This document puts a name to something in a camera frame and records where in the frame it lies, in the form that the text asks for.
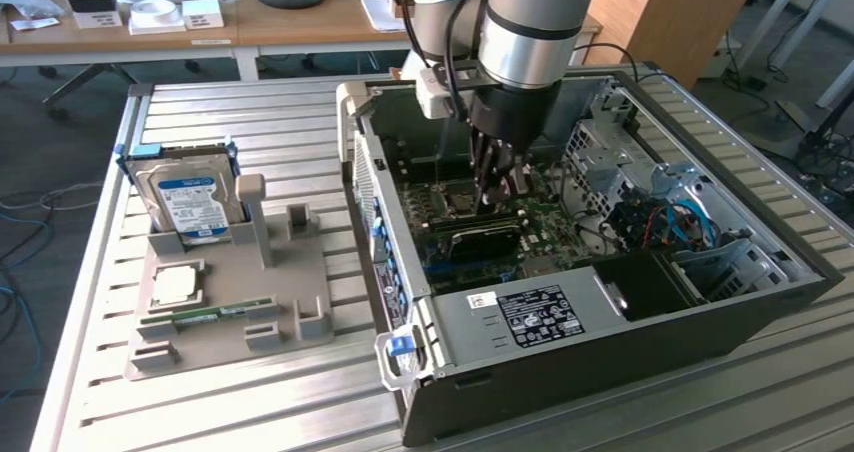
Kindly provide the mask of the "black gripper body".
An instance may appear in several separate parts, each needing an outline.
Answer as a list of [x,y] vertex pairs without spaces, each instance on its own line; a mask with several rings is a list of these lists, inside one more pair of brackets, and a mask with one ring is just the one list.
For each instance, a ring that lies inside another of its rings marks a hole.
[[470,110],[474,129],[526,153],[544,130],[560,88],[560,82],[539,89],[478,88]]

